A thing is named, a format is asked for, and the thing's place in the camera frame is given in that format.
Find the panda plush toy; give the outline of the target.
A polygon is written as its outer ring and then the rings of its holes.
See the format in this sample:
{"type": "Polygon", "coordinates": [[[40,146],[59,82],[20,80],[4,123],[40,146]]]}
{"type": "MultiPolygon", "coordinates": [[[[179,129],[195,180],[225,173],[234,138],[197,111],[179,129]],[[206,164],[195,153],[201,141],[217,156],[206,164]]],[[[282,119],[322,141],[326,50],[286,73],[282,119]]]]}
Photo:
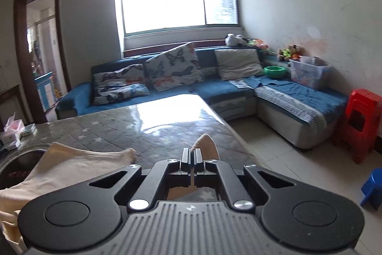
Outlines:
{"type": "Polygon", "coordinates": [[[247,46],[248,40],[244,38],[241,34],[227,34],[225,38],[225,45],[228,47],[239,47],[247,46]]]}

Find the cream beige sweatshirt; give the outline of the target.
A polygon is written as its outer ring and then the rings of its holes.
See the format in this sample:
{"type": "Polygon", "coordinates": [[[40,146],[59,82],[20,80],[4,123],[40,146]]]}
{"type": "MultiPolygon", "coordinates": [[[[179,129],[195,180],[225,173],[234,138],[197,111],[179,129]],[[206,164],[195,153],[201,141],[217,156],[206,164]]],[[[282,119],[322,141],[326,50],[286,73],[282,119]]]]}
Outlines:
{"type": "Polygon", "coordinates": [[[99,153],[53,143],[23,182],[1,190],[1,231],[13,251],[22,254],[27,249],[17,219],[28,202],[133,164],[136,156],[133,148],[99,153]]]}

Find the white tissue box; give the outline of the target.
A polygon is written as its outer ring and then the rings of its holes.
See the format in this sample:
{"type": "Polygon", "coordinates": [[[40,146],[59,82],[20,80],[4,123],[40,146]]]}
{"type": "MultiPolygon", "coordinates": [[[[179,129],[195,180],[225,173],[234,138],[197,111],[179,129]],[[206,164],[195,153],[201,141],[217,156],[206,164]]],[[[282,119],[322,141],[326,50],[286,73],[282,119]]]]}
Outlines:
{"type": "Polygon", "coordinates": [[[16,114],[8,118],[6,125],[1,133],[1,142],[6,145],[20,139],[25,125],[21,119],[16,119],[16,114]]]}

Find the round black induction cooktop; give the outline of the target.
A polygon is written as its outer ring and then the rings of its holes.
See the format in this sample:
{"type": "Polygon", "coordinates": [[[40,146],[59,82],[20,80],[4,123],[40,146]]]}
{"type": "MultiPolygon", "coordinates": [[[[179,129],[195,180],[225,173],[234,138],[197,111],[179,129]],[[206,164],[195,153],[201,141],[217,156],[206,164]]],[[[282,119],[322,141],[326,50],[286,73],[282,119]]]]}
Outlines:
{"type": "Polygon", "coordinates": [[[4,190],[22,183],[39,163],[45,151],[32,150],[14,156],[1,168],[0,189],[4,190]]]}

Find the butterfly pillow lying left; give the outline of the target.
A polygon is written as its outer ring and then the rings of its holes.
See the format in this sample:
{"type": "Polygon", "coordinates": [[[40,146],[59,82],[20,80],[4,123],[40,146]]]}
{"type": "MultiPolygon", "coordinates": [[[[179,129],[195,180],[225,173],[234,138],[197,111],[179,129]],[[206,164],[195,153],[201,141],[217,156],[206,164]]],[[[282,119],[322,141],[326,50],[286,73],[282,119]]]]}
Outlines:
{"type": "Polygon", "coordinates": [[[143,64],[93,75],[94,105],[121,102],[150,94],[145,84],[143,64]]]}

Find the blue corner sofa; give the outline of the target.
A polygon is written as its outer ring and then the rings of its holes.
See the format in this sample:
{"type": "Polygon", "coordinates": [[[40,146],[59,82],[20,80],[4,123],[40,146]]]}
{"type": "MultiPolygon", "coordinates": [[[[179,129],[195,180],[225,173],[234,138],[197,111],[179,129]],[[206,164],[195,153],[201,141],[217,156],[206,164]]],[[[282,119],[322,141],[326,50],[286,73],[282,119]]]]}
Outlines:
{"type": "Polygon", "coordinates": [[[115,109],[177,96],[195,94],[222,119],[234,120],[255,115],[294,146],[308,150],[331,137],[347,104],[346,95],[333,89],[315,90],[288,78],[271,79],[266,75],[225,81],[219,77],[214,51],[226,47],[194,49],[205,80],[192,85],[158,92],[152,84],[145,62],[158,54],[123,58],[96,65],[89,82],[81,83],[66,94],[56,106],[59,119],[115,109]],[[147,96],[121,102],[94,105],[93,75],[116,71],[133,64],[143,64],[147,96]]]}

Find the blue white toy cabinet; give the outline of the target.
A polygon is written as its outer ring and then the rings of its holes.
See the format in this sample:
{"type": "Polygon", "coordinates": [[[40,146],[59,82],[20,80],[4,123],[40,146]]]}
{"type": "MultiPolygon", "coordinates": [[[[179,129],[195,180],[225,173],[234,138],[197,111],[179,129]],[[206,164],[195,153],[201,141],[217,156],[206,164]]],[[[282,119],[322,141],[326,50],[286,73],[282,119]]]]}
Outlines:
{"type": "Polygon", "coordinates": [[[57,97],[53,84],[53,73],[48,72],[34,78],[37,92],[42,103],[44,113],[55,105],[57,97]]]}

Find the butterfly pillow upright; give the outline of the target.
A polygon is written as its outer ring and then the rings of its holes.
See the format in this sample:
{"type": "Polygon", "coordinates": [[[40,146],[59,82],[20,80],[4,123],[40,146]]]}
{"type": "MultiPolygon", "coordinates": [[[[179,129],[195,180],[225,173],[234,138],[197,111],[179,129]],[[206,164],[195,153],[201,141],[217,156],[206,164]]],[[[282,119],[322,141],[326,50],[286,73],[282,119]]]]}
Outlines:
{"type": "Polygon", "coordinates": [[[145,68],[158,92],[205,80],[193,43],[180,45],[150,58],[145,62],[145,68]]]}

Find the green card stack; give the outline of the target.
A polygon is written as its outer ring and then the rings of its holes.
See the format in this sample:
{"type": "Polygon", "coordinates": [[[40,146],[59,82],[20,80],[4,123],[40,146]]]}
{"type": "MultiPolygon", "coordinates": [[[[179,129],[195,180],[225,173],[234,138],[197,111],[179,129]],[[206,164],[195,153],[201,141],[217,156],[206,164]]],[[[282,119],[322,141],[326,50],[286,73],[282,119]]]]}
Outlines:
{"type": "Polygon", "coordinates": [[[22,132],[20,133],[21,136],[27,136],[27,135],[31,135],[33,134],[35,131],[36,131],[36,125],[35,124],[29,124],[27,126],[25,126],[24,130],[22,130],[22,132]]]}

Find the green plastic bowl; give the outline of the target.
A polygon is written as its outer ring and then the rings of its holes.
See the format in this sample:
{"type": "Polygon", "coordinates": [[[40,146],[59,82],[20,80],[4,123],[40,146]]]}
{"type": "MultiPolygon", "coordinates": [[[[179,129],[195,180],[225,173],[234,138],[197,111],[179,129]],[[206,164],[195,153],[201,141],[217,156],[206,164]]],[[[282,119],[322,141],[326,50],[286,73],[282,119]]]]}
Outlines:
{"type": "Polygon", "coordinates": [[[284,67],[280,67],[280,66],[264,67],[264,74],[268,78],[272,78],[272,79],[283,78],[286,75],[286,73],[287,73],[287,70],[284,67]]]}

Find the blue plastic stool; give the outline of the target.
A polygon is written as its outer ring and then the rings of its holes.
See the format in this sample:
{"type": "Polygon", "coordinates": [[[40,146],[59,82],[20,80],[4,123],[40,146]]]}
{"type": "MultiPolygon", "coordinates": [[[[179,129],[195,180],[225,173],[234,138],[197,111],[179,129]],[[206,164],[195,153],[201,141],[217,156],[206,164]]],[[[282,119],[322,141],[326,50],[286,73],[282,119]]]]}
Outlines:
{"type": "Polygon", "coordinates": [[[361,206],[369,203],[374,210],[378,210],[382,201],[382,168],[374,169],[367,181],[361,187],[363,199],[361,206]]]}

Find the colourful plush toys pile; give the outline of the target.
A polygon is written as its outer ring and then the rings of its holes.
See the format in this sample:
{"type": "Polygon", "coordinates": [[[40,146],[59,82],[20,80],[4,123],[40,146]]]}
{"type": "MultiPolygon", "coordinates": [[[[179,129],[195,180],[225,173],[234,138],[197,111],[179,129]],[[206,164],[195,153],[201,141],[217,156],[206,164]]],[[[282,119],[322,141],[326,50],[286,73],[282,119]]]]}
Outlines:
{"type": "Polygon", "coordinates": [[[278,51],[277,60],[278,61],[298,61],[300,57],[304,54],[304,48],[299,45],[288,45],[284,49],[278,51]]]}

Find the dark wooden sideboard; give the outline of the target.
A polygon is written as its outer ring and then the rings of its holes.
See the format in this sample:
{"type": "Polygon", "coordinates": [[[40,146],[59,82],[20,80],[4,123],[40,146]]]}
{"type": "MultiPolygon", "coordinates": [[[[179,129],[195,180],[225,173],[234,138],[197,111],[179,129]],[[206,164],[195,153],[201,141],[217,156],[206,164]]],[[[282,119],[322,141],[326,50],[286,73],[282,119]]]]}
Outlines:
{"type": "Polygon", "coordinates": [[[24,125],[30,124],[27,110],[21,97],[20,86],[16,85],[6,91],[1,91],[1,130],[3,130],[7,120],[13,114],[15,119],[21,119],[24,125]]]}

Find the red plastic stool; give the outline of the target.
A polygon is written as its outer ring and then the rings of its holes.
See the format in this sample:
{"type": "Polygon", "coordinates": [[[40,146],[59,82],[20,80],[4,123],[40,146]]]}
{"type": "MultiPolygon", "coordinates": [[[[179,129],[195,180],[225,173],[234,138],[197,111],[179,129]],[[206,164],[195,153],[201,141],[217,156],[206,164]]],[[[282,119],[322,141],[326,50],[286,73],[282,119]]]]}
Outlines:
{"type": "Polygon", "coordinates": [[[374,149],[380,121],[381,96],[366,89],[355,89],[339,120],[334,142],[349,147],[354,163],[361,164],[374,149]]]}

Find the plain grey cushion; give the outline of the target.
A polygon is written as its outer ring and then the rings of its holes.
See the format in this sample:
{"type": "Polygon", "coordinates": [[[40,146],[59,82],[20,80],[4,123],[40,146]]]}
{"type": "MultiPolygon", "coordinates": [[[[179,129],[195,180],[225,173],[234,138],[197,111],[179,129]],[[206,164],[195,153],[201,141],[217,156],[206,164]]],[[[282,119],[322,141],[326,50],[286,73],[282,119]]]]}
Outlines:
{"type": "Polygon", "coordinates": [[[214,51],[222,80],[262,76],[264,69],[255,49],[217,49],[214,51]]]}

